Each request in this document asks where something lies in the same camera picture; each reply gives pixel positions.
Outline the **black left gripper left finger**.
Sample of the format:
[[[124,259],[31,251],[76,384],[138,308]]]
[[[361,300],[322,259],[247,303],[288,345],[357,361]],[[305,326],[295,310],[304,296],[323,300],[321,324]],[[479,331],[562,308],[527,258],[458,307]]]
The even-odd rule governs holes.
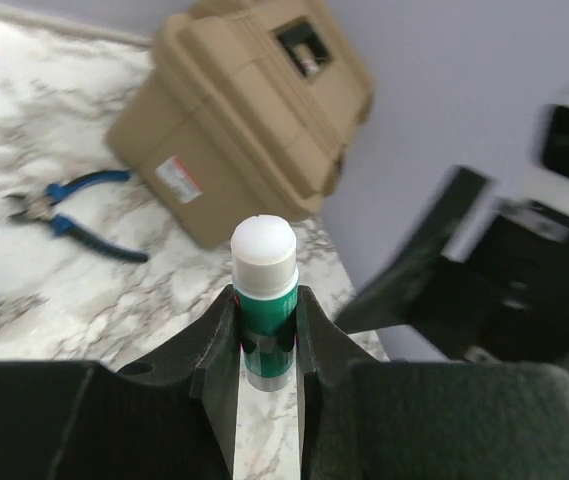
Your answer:
[[[0,479],[228,479],[239,347],[223,289],[177,335],[112,371],[0,361]]]

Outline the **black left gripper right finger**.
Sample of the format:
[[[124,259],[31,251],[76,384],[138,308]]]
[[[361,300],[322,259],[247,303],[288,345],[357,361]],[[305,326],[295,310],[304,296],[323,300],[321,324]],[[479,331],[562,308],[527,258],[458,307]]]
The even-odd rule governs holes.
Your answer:
[[[540,364],[381,362],[301,287],[304,479],[569,479],[569,374]]]

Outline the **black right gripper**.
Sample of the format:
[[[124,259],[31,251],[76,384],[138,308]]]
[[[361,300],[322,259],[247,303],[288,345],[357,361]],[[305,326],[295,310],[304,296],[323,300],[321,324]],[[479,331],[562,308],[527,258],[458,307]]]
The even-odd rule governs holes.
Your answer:
[[[396,256],[336,325],[360,333],[408,322],[455,360],[472,347],[501,361],[553,363],[567,354],[569,216],[536,201],[505,203],[465,261],[441,261],[492,183],[452,168]]]

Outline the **green white glue stick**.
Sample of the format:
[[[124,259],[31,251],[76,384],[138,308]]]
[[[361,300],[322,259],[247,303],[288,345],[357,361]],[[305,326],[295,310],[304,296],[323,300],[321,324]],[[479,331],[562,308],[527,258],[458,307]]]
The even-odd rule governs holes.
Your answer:
[[[292,378],[297,237],[286,220],[257,215],[235,228],[230,249],[247,380],[260,391],[275,392]]]

